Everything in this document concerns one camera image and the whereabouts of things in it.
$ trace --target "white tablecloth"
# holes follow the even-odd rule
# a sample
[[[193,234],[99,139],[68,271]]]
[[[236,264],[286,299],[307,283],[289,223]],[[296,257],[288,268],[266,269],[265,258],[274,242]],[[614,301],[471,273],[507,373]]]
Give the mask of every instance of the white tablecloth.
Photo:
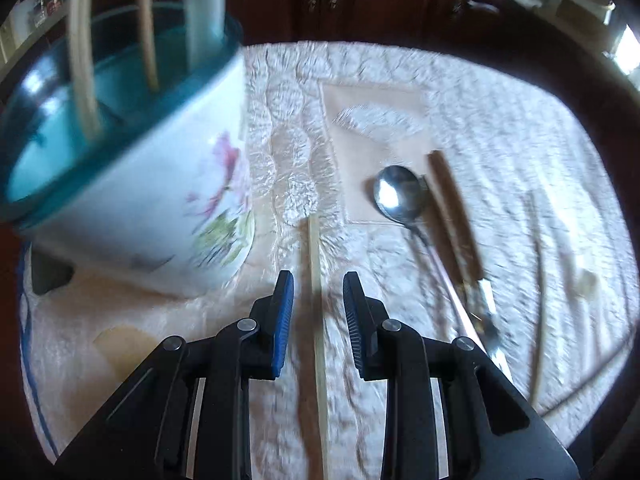
[[[246,66],[256,235],[224,289],[179,301],[77,269],[71,284],[37,297],[24,273],[25,390],[52,460],[153,345],[174,333],[215,335],[289,269],[296,301],[286,364],[275,382],[251,384],[254,478],[315,478],[305,218],[317,211],[332,478],[378,478],[385,383],[364,383],[354,368],[342,277],[357,270],[367,295],[423,336],[456,336],[452,308],[418,242],[359,202],[368,174],[398,162],[420,171],[433,146],[444,150],[468,206],[513,381],[525,396],[546,306],[540,413],[628,338],[639,316],[628,232],[587,133],[557,98],[453,57],[364,44],[256,46],[246,50]],[[25,263],[28,271],[28,254]],[[625,356],[546,418],[565,445]]]

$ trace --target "blue border stripe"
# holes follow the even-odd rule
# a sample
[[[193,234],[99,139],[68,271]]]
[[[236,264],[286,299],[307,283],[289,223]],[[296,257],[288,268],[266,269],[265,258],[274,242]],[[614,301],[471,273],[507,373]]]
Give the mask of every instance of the blue border stripe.
[[[33,373],[31,371],[31,363],[29,361],[29,356],[31,354],[31,304],[29,302],[29,297],[24,293],[24,255],[27,250],[29,250],[29,244],[23,244],[20,248],[20,259],[18,260],[18,266],[15,269],[16,278],[18,281],[18,309],[20,309],[20,301],[24,296],[24,299],[27,303],[27,317],[22,326],[22,317],[18,313],[18,319],[20,320],[20,352],[22,353],[22,367],[24,369],[24,375],[27,379],[27,384],[31,389],[31,397],[33,397],[33,403],[36,406],[36,412],[38,413],[38,420],[40,421],[40,426],[42,427],[42,433],[44,433],[44,437],[47,439],[49,446],[55,455],[56,459],[59,457],[58,448],[56,444],[53,442],[53,437],[51,436],[51,432],[49,431],[49,427],[47,426],[47,422],[42,413],[42,407],[40,406],[40,400],[38,399],[38,388],[36,386],[36,380],[33,377]]]

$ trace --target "wooden stick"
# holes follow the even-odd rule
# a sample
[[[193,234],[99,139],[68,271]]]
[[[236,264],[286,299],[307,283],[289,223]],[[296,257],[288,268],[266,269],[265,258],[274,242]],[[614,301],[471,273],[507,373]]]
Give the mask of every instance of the wooden stick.
[[[84,138],[95,140],[102,131],[95,100],[94,58],[91,46],[91,0],[71,0],[68,23],[69,65],[78,120]]]
[[[158,69],[156,67],[156,44],[154,41],[154,14],[152,0],[138,0],[140,10],[138,37],[142,48],[142,60],[145,65],[146,84],[152,92],[160,89]]]
[[[581,393],[581,391],[583,391],[587,386],[593,383],[593,381],[596,380],[596,378],[604,371],[604,369],[609,366],[613,359],[615,359],[616,357],[618,357],[618,355],[620,355],[620,353],[622,353],[625,347],[633,345],[633,338],[635,334],[636,329],[633,328],[627,335],[627,337],[620,341],[617,346],[605,357],[604,361],[601,362],[599,366],[594,368],[589,375],[587,375],[583,380],[580,381],[580,384],[578,384],[573,390],[571,390],[571,392],[567,396],[558,400],[558,402],[556,402],[553,406],[540,413],[540,416],[552,415],[562,406],[572,400],[575,396]]]
[[[326,364],[324,362],[324,315],[322,314],[322,281],[320,273],[320,228],[318,215],[308,218],[309,269],[311,273],[311,305],[314,322],[314,354],[316,360],[316,399],[318,430],[322,453],[322,478],[329,479],[328,465],[328,402],[326,395]]]
[[[454,253],[460,259],[460,273],[469,284],[482,280],[485,275],[480,250],[466,214],[462,194],[458,184],[453,180],[453,171],[442,150],[433,150],[427,158],[429,171],[424,177],[436,206],[443,213],[449,238],[458,241],[457,244],[452,243],[452,246],[455,246]]]
[[[529,386],[529,404],[534,406],[540,398],[542,389],[542,376],[544,368],[544,357],[546,348],[546,277],[544,254],[542,251],[542,234],[538,224],[538,208],[536,198],[532,191],[529,192],[529,210],[531,216],[531,231],[533,234],[533,245],[536,250],[538,260],[536,272],[538,275],[538,325],[536,327],[536,349],[533,355],[533,366],[531,370]]]

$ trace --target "metal spoon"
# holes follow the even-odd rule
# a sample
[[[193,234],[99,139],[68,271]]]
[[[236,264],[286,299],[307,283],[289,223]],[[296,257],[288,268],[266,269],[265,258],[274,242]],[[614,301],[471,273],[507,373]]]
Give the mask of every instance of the metal spoon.
[[[449,300],[458,318],[463,335],[472,339],[483,351],[484,346],[471,323],[468,313],[460,302],[456,289],[444,268],[438,252],[429,240],[427,233],[416,223],[425,204],[425,192],[415,174],[402,166],[387,166],[380,171],[373,185],[373,198],[380,212],[394,222],[404,225],[422,241],[431,257],[440,279],[444,284]]]

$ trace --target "small white object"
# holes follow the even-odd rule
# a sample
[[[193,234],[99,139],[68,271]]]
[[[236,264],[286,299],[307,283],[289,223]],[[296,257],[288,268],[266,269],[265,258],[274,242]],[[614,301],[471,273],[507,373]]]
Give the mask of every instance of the small white object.
[[[183,0],[187,59],[193,70],[213,56],[225,33],[225,0]]]

